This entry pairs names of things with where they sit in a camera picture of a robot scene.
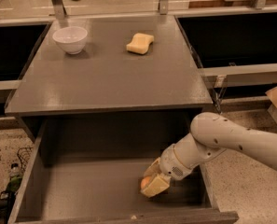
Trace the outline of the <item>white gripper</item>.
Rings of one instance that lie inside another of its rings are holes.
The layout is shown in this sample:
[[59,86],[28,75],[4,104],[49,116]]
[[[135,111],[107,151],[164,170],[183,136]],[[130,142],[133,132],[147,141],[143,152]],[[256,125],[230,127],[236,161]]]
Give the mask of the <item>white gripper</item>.
[[150,182],[141,193],[147,198],[154,197],[170,187],[171,178],[177,181],[183,180],[194,169],[186,167],[175,153],[175,145],[167,147],[145,170],[144,177],[150,176]]

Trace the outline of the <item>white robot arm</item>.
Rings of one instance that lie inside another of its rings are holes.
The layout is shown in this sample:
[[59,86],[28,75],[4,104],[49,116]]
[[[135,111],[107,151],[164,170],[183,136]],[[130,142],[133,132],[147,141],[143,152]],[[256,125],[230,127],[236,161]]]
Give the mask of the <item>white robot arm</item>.
[[167,147],[146,169],[141,193],[154,197],[180,181],[195,167],[232,149],[277,171],[277,133],[262,132],[238,125],[211,112],[197,115],[189,133]]

